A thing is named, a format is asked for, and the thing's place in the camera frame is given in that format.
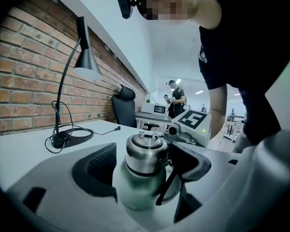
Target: man in black shirt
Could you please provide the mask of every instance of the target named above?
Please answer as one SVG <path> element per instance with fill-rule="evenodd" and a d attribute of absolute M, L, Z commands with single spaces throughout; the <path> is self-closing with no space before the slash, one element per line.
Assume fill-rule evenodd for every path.
<path fill-rule="evenodd" d="M 199 66 L 209 89 L 211 137 L 225 121 L 227 84 L 239 89 L 247 111 L 245 134 L 234 152 L 280 130 L 265 93 L 290 60 L 290 0 L 138 1 L 146 19 L 200 26 Z"/>
<path fill-rule="evenodd" d="M 184 112 L 184 105 L 186 103 L 185 93 L 182 88 L 180 88 L 175 80 L 169 81 L 169 86 L 174 89 L 172 93 L 172 98 L 170 99 L 169 116 L 175 118 Z"/>

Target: black desk lamp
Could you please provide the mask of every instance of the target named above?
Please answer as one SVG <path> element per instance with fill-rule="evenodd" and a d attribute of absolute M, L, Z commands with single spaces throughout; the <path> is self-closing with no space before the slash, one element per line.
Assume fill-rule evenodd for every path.
<path fill-rule="evenodd" d="M 61 148 L 61 150 L 63 148 L 71 147 L 74 145 L 79 145 L 83 142 L 88 141 L 89 139 L 91 139 L 93 137 L 93 133 L 94 133 L 90 129 L 86 129 L 86 128 L 82 128 L 82 127 L 74 125 L 73 121 L 72 121 L 71 114 L 70 114 L 70 119 L 71 119 L 71 123 L 72 123 L 72 129 L 68 129 L 65 131 L 59 131 L 60 127 L 64 127 L 64 126 L 59 126 L 60 125 L 60 115 L 59 115 L 60 103 L 64 104 L 63 102 L 60 102 L 63 82 L 64 82 L 64 78 L 67 74 L 67 70 L 68 70 L 70 62 L 72 60 L 72 57 L 73 57 L 74 53 L 76 52 L 76 49 L 78 48 L 79 44 L 81 45 L 81 53 L 80 53 L 80 55 L 77 59 L 77 62 L 75 64 L 74 71 L 78 75 L 86 77 L 86 79 L 102 80 L 102 74 L 100 72 L 100 69 L 99 69 L 99 67 L 98 67 L 98 65 L 97 65 L 97 63 L 96 63 L 96 61 L 91 53 L 90 43 L 89 43 L 89 35 L 88 35 L 88 29 L 87 29 L 85 17 L 77 18 L 76 23 L 77 23 L 77 32 L 78 32 L 79 40 L 77 41 L 73 51 L 71 52 L 69 59 L 68 59 L 68 62 L 64 68 L 61 82 L 59 85 L 57 101 L 52 102 L 52 106 L 56 112 L 56 124 L 55 124 L 55 128 L 53 131 L 53 135 L 50 136 L 49 138 L 47 138 L 47 139 L 51 140 L 53 147 Z M 90 134 L 87 136 L 76 137 L 76 136 L 71 135 L 72 132 L 74 132 L 74 131 L 87 131 Z"/>

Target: office chair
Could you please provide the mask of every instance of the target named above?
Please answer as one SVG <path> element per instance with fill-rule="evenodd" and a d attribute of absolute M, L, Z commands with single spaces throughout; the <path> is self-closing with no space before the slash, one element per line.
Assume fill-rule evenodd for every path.
<path fill-rule="evenodd" d="M 113 95 L 113 109 L 116 116 L 117 123 L 123 126 L 129 126 L 136 128 L 135 117 L 135 93 L 132 89 L 125 87 L 121 84 L 121 91 L 118 95 Z M 148 124 L 147 131 L 150 131 L 153 127 L 159 127 L 159 125 Z"/>

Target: brick wall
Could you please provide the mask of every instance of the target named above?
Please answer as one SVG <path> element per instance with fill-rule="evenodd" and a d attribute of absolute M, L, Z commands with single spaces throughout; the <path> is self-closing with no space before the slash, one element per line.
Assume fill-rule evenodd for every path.
<path fill-rule="evenodd" d="M 0 134 L 52 127 L 61 74 L 77 41 L 76 16 L 58 0 L 24 0 L 12 8 L 0 27 Z M 61 101 L 74 122 L 104 119 L 115 122 L 112 95 L 120 84 L 136 93 L 136 110 L 145 90 L 97 35 L 89 29 L 92 51 L 103 74 L 88 82 L 73 73 L 73 56 Z M 70 122 L 66 108 L 61 122 Z"/>

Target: camera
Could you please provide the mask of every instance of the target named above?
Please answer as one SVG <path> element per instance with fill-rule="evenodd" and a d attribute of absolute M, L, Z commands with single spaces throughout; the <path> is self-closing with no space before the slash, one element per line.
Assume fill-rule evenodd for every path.
<path fill-rule="evenodd" d="M 133 12 L 133 7 L 136 5 L 135 0 L 118 0 L 121 15 L 125 19 L 129 19 Z"/>

